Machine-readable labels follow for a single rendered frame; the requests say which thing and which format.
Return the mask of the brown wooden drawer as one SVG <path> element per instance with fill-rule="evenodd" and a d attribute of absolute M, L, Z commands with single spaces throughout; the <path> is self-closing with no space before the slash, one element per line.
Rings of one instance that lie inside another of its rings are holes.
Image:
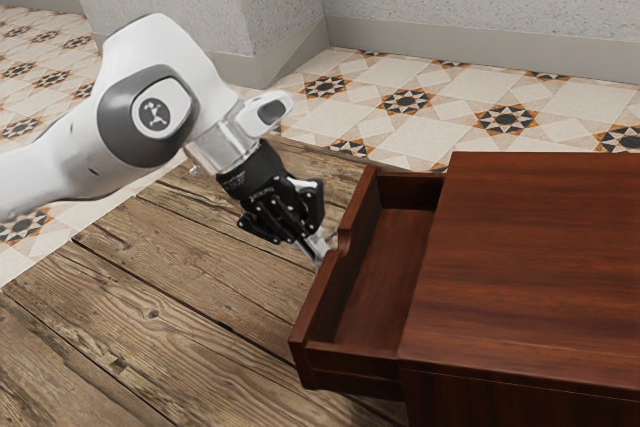
<path fill-rule="evenodd" d="M 364 169 L 289 337 L 304 388 L 402 399 L 398 349 L 444 180 Z"/>

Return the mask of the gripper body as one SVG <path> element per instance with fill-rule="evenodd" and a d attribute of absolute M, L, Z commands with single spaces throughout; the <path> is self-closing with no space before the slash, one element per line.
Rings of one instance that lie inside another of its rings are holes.
<path fill-rule="evenodd" d="M 267 203 L 274 195 L 299 212 L 299 199 L 288 177 L 279 154 L 267 141 L 260 141 L 255 152 L 240 165 L 215 176 L 246 212 L 255 213 L 258 202 Z"/>

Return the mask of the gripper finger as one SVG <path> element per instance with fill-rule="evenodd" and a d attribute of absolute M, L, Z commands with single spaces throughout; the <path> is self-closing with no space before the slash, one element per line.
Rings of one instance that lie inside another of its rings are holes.
<path fill-rule="evenodd" d="M 325 216 L 323 182 L 320 179 L 291 179 L 291 182 L 307 211 L 303 216 L 302 242 L 312 253 L 327 253 L 329 245 L 321 227 Z"/>
<path fill-rule="evenodd" d="M 267 203 L 258 202 L 255 213 L 243 211 L 237 225 L 273 244 L 286 242 L 304 253 L 311 262 L 322 262 L 326 253 L 312 253 L 302 242 L 303 216 L 306 214 L 306 206 L 301 200 L 299 212 L 295 212 L 279 196 L 274 195 Z"/>

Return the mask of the brown wooden cabinet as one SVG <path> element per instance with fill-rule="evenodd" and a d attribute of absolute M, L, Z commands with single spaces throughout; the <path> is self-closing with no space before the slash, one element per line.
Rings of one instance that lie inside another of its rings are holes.
<path fill-rule="evenodd" d="M 640 427 L 640 154 L 453 154 L 399 357 L 410 427 Z"/>

